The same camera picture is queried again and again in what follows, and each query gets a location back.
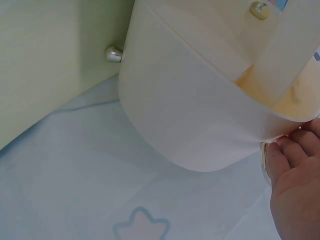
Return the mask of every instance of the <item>metal knob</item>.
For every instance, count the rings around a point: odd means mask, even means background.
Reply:
[[[116,46],[109,46],[105,51],[105,58],[110,63],[121,63],[123,57],[123,50]]]

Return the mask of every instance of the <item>star shape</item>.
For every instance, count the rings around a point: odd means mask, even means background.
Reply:
[[[153,218],[144,207],[135,208],[128,221],[116,223],[112,232],[116,240],[165,240],[170,222]]]

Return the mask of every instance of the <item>light blue sheet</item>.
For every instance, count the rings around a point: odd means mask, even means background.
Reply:
[[[105,81],[0,152],[2,240],[279,239],[259,153],[185,170],[144,141],[117,98],[117,79]]]

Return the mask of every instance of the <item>hand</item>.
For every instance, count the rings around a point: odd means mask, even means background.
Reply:
[[[320,240],[320,119],[266,151],[270,208],[282,240]]]

